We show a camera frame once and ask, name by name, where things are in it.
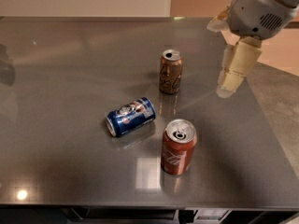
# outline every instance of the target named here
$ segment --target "blue soda can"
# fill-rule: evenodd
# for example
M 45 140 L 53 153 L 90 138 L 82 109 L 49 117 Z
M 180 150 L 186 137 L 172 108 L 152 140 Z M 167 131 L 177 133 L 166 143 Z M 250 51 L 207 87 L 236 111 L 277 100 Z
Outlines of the blue soda can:
M 155 109 L 151 101 L 143 97 L 111 111 L 106 116 L 106 123 L 111 134 L 120 137 L 154 119 L 156 119 Z

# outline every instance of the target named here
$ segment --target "white wall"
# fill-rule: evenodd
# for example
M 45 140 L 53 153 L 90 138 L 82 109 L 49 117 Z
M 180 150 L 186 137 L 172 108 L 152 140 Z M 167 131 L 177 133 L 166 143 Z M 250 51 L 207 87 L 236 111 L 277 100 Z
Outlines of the white wall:
M 171 0 L 0 0 L 0 16 L 167 17 Z

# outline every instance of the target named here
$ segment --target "aluminum can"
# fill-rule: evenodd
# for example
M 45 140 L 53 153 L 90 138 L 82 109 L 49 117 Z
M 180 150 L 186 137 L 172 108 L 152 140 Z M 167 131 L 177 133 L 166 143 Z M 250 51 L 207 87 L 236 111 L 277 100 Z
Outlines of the aluminum can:
M 183 60 L 180 52 L 167 49 L 160 59 L 160 91 L 176 93 L 179 90 Z
M 182 175 L 191 163 L 197 143 L 194 126 L 185 119 L 174 119 L 163 133 L 161 166 L 170 175 Z
M 155 118 L 156 113 L 151 101 L 143 97 L 111 111 L 106 116 L 106 123 L 111 134 L 120 137 Z

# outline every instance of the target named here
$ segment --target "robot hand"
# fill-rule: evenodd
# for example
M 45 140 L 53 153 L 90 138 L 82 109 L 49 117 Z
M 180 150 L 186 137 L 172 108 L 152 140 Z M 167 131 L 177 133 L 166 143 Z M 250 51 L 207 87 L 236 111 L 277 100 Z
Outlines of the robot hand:
M 297 14 L 299 0 L 232 0 L 207 26 L 213 32 L 230 29 L 239 35 L 224 51 L 217 94 L 230 97 L 260 57 L 262 41 L 273 37 Z

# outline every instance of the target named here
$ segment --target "tabletop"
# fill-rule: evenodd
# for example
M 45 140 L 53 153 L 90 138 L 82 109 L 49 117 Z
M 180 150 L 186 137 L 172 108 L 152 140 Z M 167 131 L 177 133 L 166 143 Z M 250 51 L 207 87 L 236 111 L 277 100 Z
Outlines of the tabletop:
M 229 99 L 215 92 L 225 41 L 208 21 L 3 18 L 0 204 L 299 210 L 299 182 L 261 96 L 247 82 Z M 159 91 L 166 49 L 184 59 L 173 95 Z M 138 97 L 156 120 L 112 137 L 105 116 Z M 180 176 L 160 167 L 173 119 L 200 137 Z

